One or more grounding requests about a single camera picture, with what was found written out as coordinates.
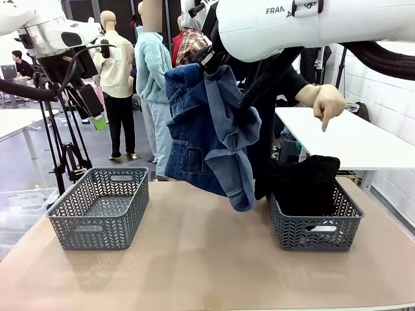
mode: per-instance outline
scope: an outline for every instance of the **tiled wall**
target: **tiled wall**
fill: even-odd
[[[415,44],[382,42],[386,49],[415,55]],[[325,83],[335,84],[343,47],[332,45]],[[415,145],[415,82],[376,73],[348,51],[339,89],[349,102],[367,105],[372,123]],[[415,170],[380,171],[373,186],[415,224]]]

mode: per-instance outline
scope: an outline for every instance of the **denim jacket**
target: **denim jacket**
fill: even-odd
[[[198,64],[183,65],[167,71],[165,81],[173,139],[165,175],[227,196],[236,211],[250,210],[254,182],[245,147],[258,140],[261,119],[255,108],[239,109],[230,67],[204,78]]]

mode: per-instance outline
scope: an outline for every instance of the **gray basket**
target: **gray basket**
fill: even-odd
[[[349,251],[364,214],[338,183],[333,199],[335,215],[300,217],[284,215],[275,197],[268,196],[280,248],[286,251]]]
[[[148,203],[148,168],[91,168],[49,209],[63,249],[129,248]]]

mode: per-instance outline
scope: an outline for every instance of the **person's hand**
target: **person's hand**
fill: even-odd
[[[133,87],[134,86],[134,78],[132,76],[129,76],[128,77],[128,85],[130,87]]]
[[[314,102],[314,116],[322,121],[323,132],[327,130],[330,119],[338,117],[346,107],[346,100],[338,89],[330,84],[320,86]]]

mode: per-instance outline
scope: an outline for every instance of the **wooden table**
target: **wooden table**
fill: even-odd
[[[329,122],[327,131],[311,108],[276,108],[278,117],[302,145],[301,158],[331,156],[341,170],[363,171],[362,189],[369,193],[377,170],[414,170],[415,146],[348,112]]]
[[[150,183],[126,251],[63,251],[42,218],[0,264],[0,310],[415,305],[415,243],[350,180],[339,181],[366,213],[348,253],[282,251],[264,202],[237,213],[228,199],[184,182]]]

